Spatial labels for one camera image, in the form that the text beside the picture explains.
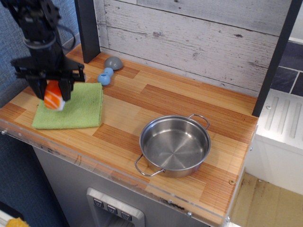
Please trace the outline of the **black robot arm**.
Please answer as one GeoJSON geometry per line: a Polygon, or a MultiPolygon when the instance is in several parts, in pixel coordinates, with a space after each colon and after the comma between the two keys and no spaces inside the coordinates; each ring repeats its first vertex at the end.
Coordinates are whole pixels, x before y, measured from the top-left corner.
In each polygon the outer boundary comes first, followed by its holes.
{"type": "Polygon", "coordinates": [[[25,79],[39,99],[46,95],[47,82],[58,82],[64,101],[71,99],[73,84],[84,82],[84,65],[63,53],[58,28],[59,9],[50,0],[3,0],[23,32],[23,43],[30,56],[13,59],[17,78],[25,79]]]}

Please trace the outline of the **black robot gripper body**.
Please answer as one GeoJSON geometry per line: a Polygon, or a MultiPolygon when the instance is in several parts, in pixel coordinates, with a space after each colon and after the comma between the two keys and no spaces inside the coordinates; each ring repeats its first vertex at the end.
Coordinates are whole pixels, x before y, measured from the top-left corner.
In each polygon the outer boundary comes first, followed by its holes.
{"type": "Polygon", "coordinates": [[[11,61],[18,79],[25,79],[29,83],[37,83],[40,80],[71,82],[86,80],[84,65],[67,58],[57,41],[24,40],[23,42],[29,49],[30,55],[11,61]]]}

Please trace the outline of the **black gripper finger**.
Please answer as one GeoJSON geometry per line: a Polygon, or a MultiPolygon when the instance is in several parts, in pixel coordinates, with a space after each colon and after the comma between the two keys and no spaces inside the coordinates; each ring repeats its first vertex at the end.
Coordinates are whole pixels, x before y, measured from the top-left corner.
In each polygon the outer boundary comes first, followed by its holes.
{"type": "Polygon", "coordinates": [[[40,79],[40,78],[32,78],[27,77],[27,82],[29,83],[31,89],[35,93],[35,95],[41,99],[44,100],[45,96],[45,90],[47,87],[47,80],[46,79],[40,79]]]}
{"type": "Polygon", "coordinates": [[[71,99],[71,92],[73,91],[74,80],[73,79],[61,79],[59,80],[59,88],[64,101],[71,99]]]}

